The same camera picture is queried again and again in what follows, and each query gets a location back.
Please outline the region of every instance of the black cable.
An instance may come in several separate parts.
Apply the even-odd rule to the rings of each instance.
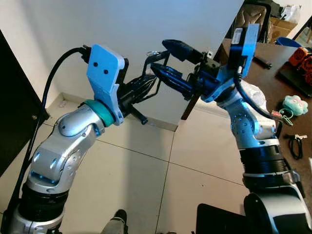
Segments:
[[[245,102],[247,102],[255,111],[257,111],[262,116],[264,116],[266,118],[269,118],[269,119],[277,120],[270,113],[268,113],[268,112],[262,110],[260,107],[258,107],[258,105],[255,104],[255,102],[245,93],[245,91],[244,91],[244,89],[243,89],[243,87],[241,86],[241,83],[240,83],[241,79],[242,79],[241,74],[240,73],[236,73],[234,75],[233,81],[234,81],[234,84],[236,86],[236,89],[238,90],[240,95],[243,97]]]
[[[47,79],[47,82],[45,84],[45,87],[44,87],[44,92],[43,92],[43,96],[42,96],[42,101],[41,101],[41,107],[40,107],[40,112],[39,112],[39,115],[38,115],[38,119],[37,119],[37,122],[36,122],[36,125],[33,129],[33,132],[31,134],[31,138],[30,138],[30,141],[29,141],[29,144],[28,144],[28,148],[27,148],[27,151],[26,151],[26,154],[25,154],[25,158],[24,158],[24,161],[23,161],[23,164],[21,166],[21,169],[20,169],[20,172],[19,172],[19,177],[18,177],[18,180],[16,182],[16,185],[15,185],[15,188],[14,188],[14,191],[12,193],[12,196],[11,196],[11,199],[10,199],[10,202],[9,202],[9,205],[8,205],[8,211],[13,211],[13,209],[15,208],[18,200],[19,200],[19,195],[20,195],[20,187],[21,187],[21,184],[22,184],[22,181],[24,179],[24,176],[25,176],[25,172],[31,162],[31,159],[30,159],[30,155],[31,155],[31,151],[33,149],[33,146],[34,146],[34,142],[35,142],[35,138],[36,138],[36,135],[37,135],[37,132],[38,132],[38,129],[39,129],[39,125],[42,121],[42,118],[43,118],[43,113],[44,113],[44,110],[45,110],[45,104],[46,104],[46,101],[47,101],[47,96],[48,96],[48,91],[49,91],[49,88],[50,88],[50,85],[51,85],[51,82],[52,82],[52,79],[57,71],[57,69],[59,68],[59,66],[62,64],[62,62],[68,58],[70,55],[76,53],[76,52],[80,52],[81,54],[83,55],[86,55],[85,52],[86,52],[86,48],[74,48],[74,49],[71,49],[69,51],[67,51],[66,53],[64,53],[58,60],[57,62],[55,63],[54,67],[52,68],[51,72],[50,72],[50,75]]]
[[[294,149],[293,149],[293,142],[296,141],[297,145],[298,145],[298,154],[295,153]],[[299,160],[301,158],[303,158],[303,151],[302,151],[302,141],[299,138],[291,137],[288,141],[288,146],[289,149],[291,151],[291,154],[293,156],[294,159]]]

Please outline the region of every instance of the tiled floor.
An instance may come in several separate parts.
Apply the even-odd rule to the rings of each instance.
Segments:
[[[53,118],[40,128],[36,145],[58,117],[77,106],[67,102],[50,108]],[[24,151],[0,177],[0,213]],[[248,191],[238,155],[226,117],[193,110],[175,133],[125,119],[121,126],[107,128],[86,154],[61,229],[65,234],[100,233],[119,208],[128,213],[129,233],[136,234],[189,234],[200,203],[242,214]]]

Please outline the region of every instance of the chair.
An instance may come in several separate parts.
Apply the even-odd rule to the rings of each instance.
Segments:
[[[230,33],[228,32],[227,36],[230,35],[232,38],[235,28],[247,27],[250,23],[259,23],[260,33],[258,36],[258,42],[267,43],[270,14],[271,6],[269,4],[244,2],[235,17],[229,30]]]

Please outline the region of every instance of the dark table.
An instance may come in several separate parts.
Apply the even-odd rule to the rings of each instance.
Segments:
[[[230,50],[231,40],[224,39],[223,46],[228,53]],[[268,70],[262,68],[255,62],[252,62],[249,73],[245,80],[258,86],[266,96],[267,109],[278,110],[278,103],[282,102],[286,95],[298,95],[302,100],[308,103],[308,112],[296,119],[292,118],[293,127],[283,124],[280,136],[280,146],[284,157],[287,159],[292,168],[296,169],[300,176],[302,185],[306,194],[306,204],[312,214],[312,175],[309,163],[309,157],[312,156],[312,98],[306,97],[287,84],[278,76],[278,70],[288,61],[288,58],[296,50],[294,47],[280,46],[274,44],[258,43],[255,54],[272,63],[273,67]],[[295,160],[288,148],[288,140],[284,139],[285,134],[289,135],[307,135],[308,138],[302,140],[303,158]]]

